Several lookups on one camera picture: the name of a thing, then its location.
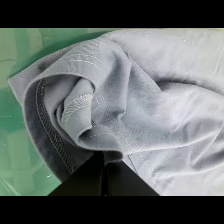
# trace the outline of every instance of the glossy green surface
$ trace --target glossy green surface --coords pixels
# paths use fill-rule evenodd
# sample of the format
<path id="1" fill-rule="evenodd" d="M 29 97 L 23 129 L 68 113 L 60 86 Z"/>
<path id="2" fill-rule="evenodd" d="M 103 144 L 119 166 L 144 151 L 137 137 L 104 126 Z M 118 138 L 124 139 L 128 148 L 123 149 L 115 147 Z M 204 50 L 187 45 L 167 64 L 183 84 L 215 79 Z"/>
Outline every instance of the glossy green surface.
<path id="1" fill-rule="evenodd" d="M 112 28 L 0 29 L 0 196 L 47 195 L 59 184 L 26 132 L 8 78 L 37 59 Z"/>

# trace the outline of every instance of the black object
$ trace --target black object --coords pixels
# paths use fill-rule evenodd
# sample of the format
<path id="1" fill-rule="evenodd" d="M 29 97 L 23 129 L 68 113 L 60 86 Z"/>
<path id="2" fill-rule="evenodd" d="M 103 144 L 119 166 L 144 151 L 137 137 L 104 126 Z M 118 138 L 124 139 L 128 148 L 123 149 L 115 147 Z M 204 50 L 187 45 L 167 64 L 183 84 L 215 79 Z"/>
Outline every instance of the black object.
<path id="1" fill-rule="evenodd" d="M 124 162 L 104 166 L 96 153 L 49 196 L 159 196 Z"/>

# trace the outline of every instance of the lavender cloth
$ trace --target lavender cloth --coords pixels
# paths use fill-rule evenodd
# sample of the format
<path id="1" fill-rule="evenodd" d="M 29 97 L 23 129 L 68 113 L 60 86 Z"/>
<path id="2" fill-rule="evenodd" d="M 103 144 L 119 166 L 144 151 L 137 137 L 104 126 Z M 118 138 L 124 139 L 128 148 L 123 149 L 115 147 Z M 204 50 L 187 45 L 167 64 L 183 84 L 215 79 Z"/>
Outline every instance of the lavender cloth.
<path id="1" fill-rule="evenodd" d="M 224 195 L 224 33 L 130 29 L 48 55 L 9 79 L 62 181 L 94 151 L 160 195 Z"/>

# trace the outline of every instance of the green table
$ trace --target green table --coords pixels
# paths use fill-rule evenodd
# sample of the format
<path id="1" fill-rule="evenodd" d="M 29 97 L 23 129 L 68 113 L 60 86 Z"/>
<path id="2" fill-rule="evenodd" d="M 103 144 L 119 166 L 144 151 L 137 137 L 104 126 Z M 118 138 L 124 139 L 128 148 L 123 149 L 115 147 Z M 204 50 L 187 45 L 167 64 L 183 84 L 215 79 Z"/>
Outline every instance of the green table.
<path id="1" fill-rule="evenodd" d="M 0 29 L 0 196 L 48 195 L 59 184 L 26 132 L 8 78 L 37 59 L 112 28 Z"/>

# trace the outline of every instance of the garment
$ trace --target garment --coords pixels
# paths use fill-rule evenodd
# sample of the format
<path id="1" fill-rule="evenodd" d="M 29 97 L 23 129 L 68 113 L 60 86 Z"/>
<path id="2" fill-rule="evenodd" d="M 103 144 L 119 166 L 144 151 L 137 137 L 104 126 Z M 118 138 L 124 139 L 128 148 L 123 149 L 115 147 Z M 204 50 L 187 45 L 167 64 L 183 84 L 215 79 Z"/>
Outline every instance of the garment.
<path id="1" fill-rule="evenodd" d="M 127 29 L 50 54 L 9 83 L 62 181 L 95 151 L 160 195 L 224 194 L 224 33 Z"/>

